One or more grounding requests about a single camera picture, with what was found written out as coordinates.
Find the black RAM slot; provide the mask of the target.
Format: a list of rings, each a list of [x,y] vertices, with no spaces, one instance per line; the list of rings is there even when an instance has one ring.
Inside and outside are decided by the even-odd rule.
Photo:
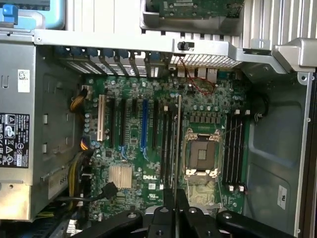
[[[226,129],[230,130],[236,126],[235,117],[232,114],[227,115]],[[229,132],[225,135],[225,154],[224,154],[224,168],[223,168],[223,184],[229,186],[231,183],[232,174],[232,156],[234,148],[235,131]]]
[[[231,183],[230,183],[230,185],[235,187],[235,184],[234,184],[234,181],[233,181],[233,176],[235,174],[235,136],[234,136],[234,148],[233,148],[232,167],[231,168],[232,168],[232,174],[231,174]]]
[[[168,110],[168,127],[167,127],[167,152],[166,152],[166,187],[170,188],[170,174],[171,174],[171,144],[172,144],[172,130],[173,130],[173,111],[172,108]]]
[[[244,144],[244,117],[241,114],[235,115],[236,119],[236,135],[235,135],[235,174],[233,181],[235,187],[239,189],[242,177],[243,164],[243,144]]]
[[[159,112],[159,121],[158,121],[158,139],[159,139],[159,148],[158,148],[158,154],[159,154],[159,161],[160,161],[160,168],[159,168],[159,183],[160,186],[163,187],[163,184],[161,183],[161,145],[162,145],[162,125],[163,125],[163,107],[160,107]]]
[[[164,188],[167,188],[166,182],[166,137],[167,137],[167,122],[168,122],[168,106],[163,108],[163,125],[162,125],[162,145],[161,145],[161,183]]]

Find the silver finned chipset heatsink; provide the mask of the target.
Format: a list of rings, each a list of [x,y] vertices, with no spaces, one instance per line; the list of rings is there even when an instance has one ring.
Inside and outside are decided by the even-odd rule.
[[[127,166],[110,166],[108,169],[108,182],[112,182],[119,189],[132,188],[133,171]]]

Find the green Dell motherboard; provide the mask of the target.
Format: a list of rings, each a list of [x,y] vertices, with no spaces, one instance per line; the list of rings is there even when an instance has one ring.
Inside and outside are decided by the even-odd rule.
[[[94,221],[102,221],[124,210],[145,211],[152,206],[163,205],[164,187],[159,183],[159,139],[157,129],[156,148],[152,148],[154,100],[158,100],[160,107],[168,106],[173,111],[173,130],[171,144],[171,174],[170,188],[174,190],[174,171],[176,155],[177,111],[178,96],[181,102],[181,134],[178,171],[178,189],[186,193],[186,180],[183,172],[182,147],[184,136],[188,128],[199,132],[213,132],[220,129],[221,134],[226,129],[228,114],[241,114],[244,117],[244,144],[242,177],[239,189],[223,184],[223,168],[225,154],[225,136],[222,137],[222,160],[220,174],[213,178],[217,182],[217,192],[221,196],[223,207],[220,209],[205,209],[208,214],[215,216],[222,210],[241,213],[244,196],[246,194],[246,129],[250,115],[246,93],[249,89],[247,81],[241,80],[235,71],[217,71],[216,83],[198,78],[192,73],[180,78],[176,73],[162,79],[96,76],[88,77],[83,85],[87,97],[84,102],[84,129],[81,140],[82,148],[93,151],[90,159],[91,192],[95,197],[101,193],[102,187],[108,183],[108,169],[110,166],[127,166],[133,171],[132,188],[119,189],[116,196],[91,202],[89,217]],[[104,141],[97,141],[97,122],[99,95],[106,96],[106,113]],[[115,143],[109,147],[109,100],[115,98]],[[120,146],[120,114],[121,100],[126,99],[126,128],[125,144]],[[138,115],[132,116],[132,100],[138,100]],[[142,102],[148,100],[147,142],[144,153],[141,150],[142,130]]]

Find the CPU socket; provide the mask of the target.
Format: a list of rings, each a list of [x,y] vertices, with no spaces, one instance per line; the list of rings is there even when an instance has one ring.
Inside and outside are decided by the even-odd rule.
[[[184,177],[210,177],[220,174],[222,160],[221,130],[199,132],[188,128],[183,141],[182,163]]]

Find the long black expansion slot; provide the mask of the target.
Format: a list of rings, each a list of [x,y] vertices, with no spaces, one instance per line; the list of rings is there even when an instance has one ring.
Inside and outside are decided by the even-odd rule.
[[[126,104],[127,100],[121,100],[121,114],[120,114],[120,146],[123,147],[125,144],[125,128],[126,128]]]
[[[159,114],[159,101],[154,100],[153,136],[152,136],[152,148],[153,149],[156,148],[156,144],[157,144],[158,114]]]
[[[115,113],[116,100],[111,98],[109,100],[109,147],[114,148],[115,143]]]

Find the blue expansion slot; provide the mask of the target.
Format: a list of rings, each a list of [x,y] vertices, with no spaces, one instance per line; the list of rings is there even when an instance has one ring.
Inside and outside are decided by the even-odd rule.
[[[142,102],[142,130],[141,130],[141,150],[144,153],[146,149],[147,142],[147,122],[148,122],[148,100],[143,100]]]

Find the thin metal locking lever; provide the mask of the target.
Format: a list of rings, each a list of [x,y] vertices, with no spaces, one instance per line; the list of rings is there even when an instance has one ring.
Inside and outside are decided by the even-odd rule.
[[[239,124],[238,126],[233,127],[233,128],[231,128],[230,130],[227,130],[227,131],[223,132],[220,136],[223,137],[223,136],[225,136],[227,133],[232,132],[232,131],[235,131],[236,129],[242,127],[242,125],[243,125],[243,124],[241,123],[241,124]]]

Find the open grey PC case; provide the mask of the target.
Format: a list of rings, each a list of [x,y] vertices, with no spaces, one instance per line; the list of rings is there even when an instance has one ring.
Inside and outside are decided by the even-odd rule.
[[[182,41],[194,42],[194,49],[178,50]],[[93,151],[81,146],[87,97],[83,85],[88,77],[162,79],[177,74],[178,67],[194,75],[197,68],[235,71],[250,86],[245,127],[247,190],[239,214],[295,238],[317,238],[317,40],[299,38],[272,50],[255,50],[226,41],[162,34],[0,27],[0,44],[4,43],[50,47],[54,60],[79,76],[79,91],[69,105],[80,122],[79,149],[70,162],[67,186],[56,198],[92,197]],[[82,57],[74,59],[70,47],[80,47]],[[99,56],[89,56],[87,48],[98,49]],[[105,58],[104,48],[113,49],[114,57]],[[119,49],[128,50],[129,58],[121,58]],[[151,51],[160,52],[160,61],[150,61]],[[0,220],[0,238],[76,238],[101,222],[90,219],[91,202],[56,198],[31,222]]]

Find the white expansion slot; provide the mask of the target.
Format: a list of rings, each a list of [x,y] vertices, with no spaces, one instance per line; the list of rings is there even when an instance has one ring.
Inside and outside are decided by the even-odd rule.
[[[100,94],[99,104],[98,104],[97,141],[104,141],[105,113],[106,113],[106,96],[103,94]]]

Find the green circuit card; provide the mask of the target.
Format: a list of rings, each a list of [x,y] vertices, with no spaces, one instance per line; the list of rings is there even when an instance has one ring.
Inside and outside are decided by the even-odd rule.
[[[151,0],[141,0],[140,12],[140,27],[145,30],[229,36],[243,32],[244,7],[238,18],[177,19],[160,17],[151,6]]]

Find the green graphics card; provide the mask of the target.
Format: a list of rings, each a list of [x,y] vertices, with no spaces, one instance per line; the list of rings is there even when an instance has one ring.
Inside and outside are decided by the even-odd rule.
[[[164,18],[238,18],[244,0],[151,0],[151,6]]]

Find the grey parts tray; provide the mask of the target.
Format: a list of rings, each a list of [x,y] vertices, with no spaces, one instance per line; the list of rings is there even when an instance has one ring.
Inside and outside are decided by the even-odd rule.
[[[18,8],[17,25],[3,21],[4,4],[12,4]],[[61,30],[65,26],[65,11],[65,0],[0,0],[0,27]]]

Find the blue plastic block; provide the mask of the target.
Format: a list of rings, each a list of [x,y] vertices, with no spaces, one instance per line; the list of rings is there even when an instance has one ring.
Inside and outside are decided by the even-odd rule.
[[[2,6],[3,21],[13,25],[18,24],[18,8],[12,4]]]

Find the metal socket cover frame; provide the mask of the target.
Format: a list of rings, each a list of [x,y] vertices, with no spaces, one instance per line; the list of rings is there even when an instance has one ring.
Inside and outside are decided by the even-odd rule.
[[[216,191],[217,182],[206,177],[188,177],[186,191],[190,205],[200,205],[207,209],[223,207],[221,196]]]

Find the small black intrusion switch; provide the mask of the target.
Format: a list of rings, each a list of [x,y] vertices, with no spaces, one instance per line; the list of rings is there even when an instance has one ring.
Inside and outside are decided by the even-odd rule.
[[[180,51],[192,51],[195,47],[195,43],[194,42],[178,42],[177,44],[177,48]]]

